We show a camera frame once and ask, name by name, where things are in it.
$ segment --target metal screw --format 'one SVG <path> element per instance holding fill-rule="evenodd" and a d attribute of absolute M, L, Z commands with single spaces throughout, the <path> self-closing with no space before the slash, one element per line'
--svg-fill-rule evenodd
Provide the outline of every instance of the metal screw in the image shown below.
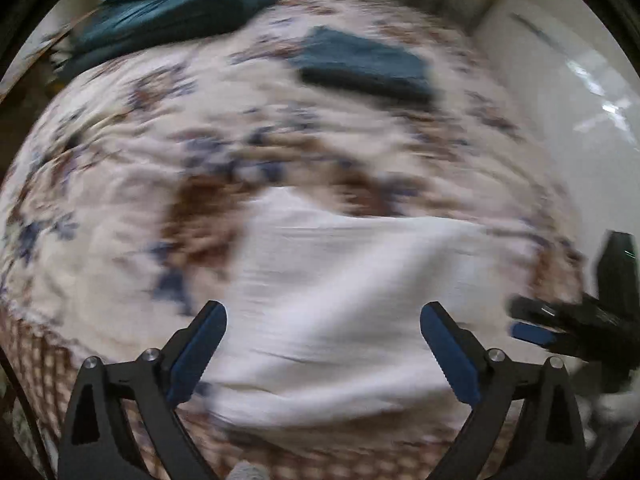
<path fill-rule="evenodd" d="M 499 348 L 491 348 L 491 350 L 487 352 L 487 355 L 489 356 L 489 359 L 491 359 L 491 361 L 493 361 L 494 363 L 504 361 L 504 358 L 507 357 L 507 355 Z"/>
<path fill-rule="evenodd" d="M 85 368 L 95 368 L 97 367 L 99 362 L 100 362 L 100 359 L 98 359 L 96 356 L 91 356 L 84 360 L 83 366 Z"/>
<path fill-rule="evenodd" d="M 552 368 L 558 368 L 558 369 L 564 368 L 564 361 L 562 361 L 561 358 L 555 355 L 549 358 L 549 364 L 551 365 Z"/>
<path fill-rule="evenodd" d="M 157 348 L 147 348 L 142 352 L 142 358 L 145 361 L 155 361 L 160 357 L 160 351 Z"/>

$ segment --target white cloth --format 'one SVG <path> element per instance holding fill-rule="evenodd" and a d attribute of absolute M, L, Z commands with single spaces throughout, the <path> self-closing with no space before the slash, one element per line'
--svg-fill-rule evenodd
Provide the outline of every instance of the white cloth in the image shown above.
<path fill-rule="evenodd" d="M 227 333 L 204 374 L 216 386 L 210 409 L 229 425 L 316 428 L 431 401 L 434 418 L 460 425 L 468 410 L 420 334 L 429 301 L 488 348 L 544 358 L 507 335 L 494 239 L 481 225 L 339 216 L 287 188 L 250 206 L 223 301 Z"/>

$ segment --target dark teal fabric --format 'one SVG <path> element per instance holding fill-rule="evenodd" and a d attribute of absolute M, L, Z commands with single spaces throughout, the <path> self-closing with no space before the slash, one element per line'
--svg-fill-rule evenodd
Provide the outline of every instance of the dark teal fabric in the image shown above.
<path fill-rule="evenodd" d="M 428 101 L 434 95 L 420 57 L 327 27 L 309 34 L 292 63 L 307 83 L 411 101 Z"/>
<path fill-rule="evenodd" d="M 278 0 L 103 0 L 62 77 L 158 44 L 233 32 Z"/>

